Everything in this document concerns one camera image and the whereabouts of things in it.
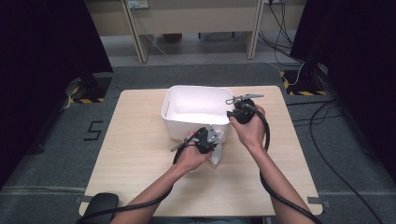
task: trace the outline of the power cable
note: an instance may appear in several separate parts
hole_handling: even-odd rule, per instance
[[[355,193],[355,195],[366,205],[366,207],[370,210],[370,212],[373,214],[373,216],[375,217],[375,219],[377,220],[378,223],[382,224],[381,219],[379,218],[379,216],[376,214],[376,212],[374,211],[374,209],[370,206],[370,204],[368,204],[364,198],[343,178],[341,177],[340,174],[337,173],[337,171],[332,167],[332,165],[329,163],[329,161],[325,158],[325,156],[323,155],[322,151],[320,150],[317,141],[315,140],[315,137],[313,135],[313,131],[312,131],[312,125],[314,124],[313,120],[315,118],[315,115],[326,105],[332,103],[334,100],[323,104],[311,117],[311,120],[309,121],[309,134],[310,137],[312,139],[312,142],[314,143],[315,148],[318,151],[319,156],[323,159],[323,161],[327,164],[327,166],[332,170],[332,172],[342,181],[344,182],[344,184],[346,184],[350,190],[352,190],[352,192]]]

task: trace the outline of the black curtain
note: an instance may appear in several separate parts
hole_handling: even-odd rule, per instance
[[[290,55],[328,66],[363,149],[396,183],[395,12],[392,0],[307,0]]]
[[[83,0],[0,6],[0,188],[45,135],[76,77],[112,72]]]

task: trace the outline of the wooden table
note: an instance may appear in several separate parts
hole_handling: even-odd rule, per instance
[[[266,111],[271,129],[269,153],[307,203],[318,197],[280,89],[275,86],[229,87],[234,95],[261,93],[254,99]],[[92,172],[86,196],[99,192],[119,195],[119,206],[163,174],[172,164],[170,149],[179,141],[168,137],[161,109],[167,89],[123,91]],[[84,214],[87,204],[79,212]],[[308,204],[312,213],[321,204]],[[231,128],[217,166],[209,161],[174,186],[154,216],[256,217],[275,214],[259,179],[259,169]]]

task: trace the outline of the gray floor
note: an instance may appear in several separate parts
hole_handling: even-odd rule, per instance
[[[265,35],[276,40],[277,32]],[[46,151],[26,156],[0,192],[0,223],[74,223],[77,220],[79,204],[75,199],[83,195],[88,184],[122,90],[168,88],[178,82],[202,84],[200,77],[192,77],[197,74],[210,77],[211,85],[264,84],[282,88],[278,73],[288,67],[277,63],[276,57],[282,63],[295,63],[280,53],[275,56],[261,40],[255,59],[248,60],[240,33],[235,33],[234,38],[231,33],[202,34],[201,39],[198,34],[183,34],[181,41],[172,44],[156,35],[154,42],[166,55],[153,47],[144,64],[137,60],[131,37],[111,36],[102,40],[115,70],[105,101],[72,104],[60,114],[44,143]],[[282,90],[319,196],[325,202],[324,213],[319,218],[323,223],[376,223],[368,208],[331,171],[313,144],[306,124],[321,104],[295,105],[330,100],[332,92],[330,88],[327,91],[326,96],[290,96]],[[321,152],[384,223],[396,223],[395,184],[382,165],[364,153],[348,119],[339,115],[343,115],[343,111],[335,103],[317,115],[317,118],[327,116],[312,127]],[[94,126],[102,130],[99,139],[82,141],[92,137],[87,129],[95,120],[102,121]]]

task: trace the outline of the yellow black hazard tape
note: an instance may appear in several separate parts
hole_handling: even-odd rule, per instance
[[[70,96],[70,103],[76,103],[76,104],[91,104],[91,103],[102,103],[105,98],[104,97],[97,97],[97,98],[88,98],[82,96],[81,98],[77,98],[76,95],[78,94],[78,91],[80,90],[80,86],[77,85],[74,89],[73,92]]]
[[[294,90],[293,87],[289,84],[288,80],[285,78],[285,73],[280,72],[280,76],[282,77],[283,85],[285,86],[286,93],[289,95],[304,95],[304,96],[326,95],[326,92],[324,90],[319,90],[319,91]]]

